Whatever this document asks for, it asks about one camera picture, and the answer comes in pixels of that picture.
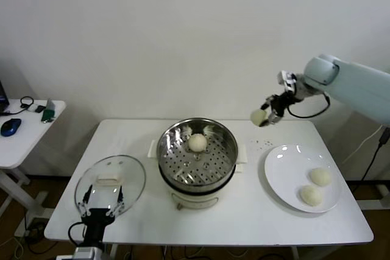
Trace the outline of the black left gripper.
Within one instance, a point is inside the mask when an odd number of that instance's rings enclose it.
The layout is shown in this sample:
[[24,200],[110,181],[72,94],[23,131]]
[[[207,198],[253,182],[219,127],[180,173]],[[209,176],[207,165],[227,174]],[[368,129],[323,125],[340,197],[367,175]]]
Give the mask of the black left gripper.
[[84,216],[82,222],[87,227],[84,242],[102,242],[105,228],[115,221],[114,215],[120,215],[124,210],[124,196],[122,186],[110,186],[105,194],[106,208],[91,208],[88,214],[92,188],[91,184],[84,193],[82,201],[77,203],[77,208],[80,215]]

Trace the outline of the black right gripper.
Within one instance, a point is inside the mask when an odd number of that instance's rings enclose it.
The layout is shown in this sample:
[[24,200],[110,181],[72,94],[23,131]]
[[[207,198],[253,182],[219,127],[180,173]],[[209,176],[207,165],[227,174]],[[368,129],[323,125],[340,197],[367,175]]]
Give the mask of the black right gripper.
[[264,118],[259,123],[259,127],[265,127],[278,123],[284,117],[285,110],[294,104],[294,96],[291,93],[284,92],[280,95],[271,95],[266,98],[261,105],[261,110],[267,110],[271,107],[272,113]]

